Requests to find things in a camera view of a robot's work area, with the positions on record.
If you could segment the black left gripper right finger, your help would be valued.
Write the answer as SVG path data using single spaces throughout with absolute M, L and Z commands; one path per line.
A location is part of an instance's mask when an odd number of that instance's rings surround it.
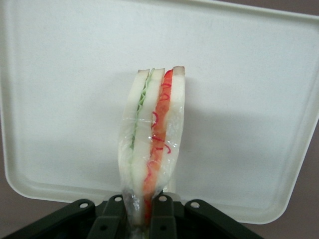
M 152 200 L 152 213 L 149 229 L 149 238 L 177 238 L 173 200 L 168 195 L 158 195 Z

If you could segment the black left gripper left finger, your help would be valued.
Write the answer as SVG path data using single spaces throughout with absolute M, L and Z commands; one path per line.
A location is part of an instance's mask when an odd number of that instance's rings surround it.
M 127 213 L 122 195 L 111 197 L 90 230 L 91 239 L 125 239 Z

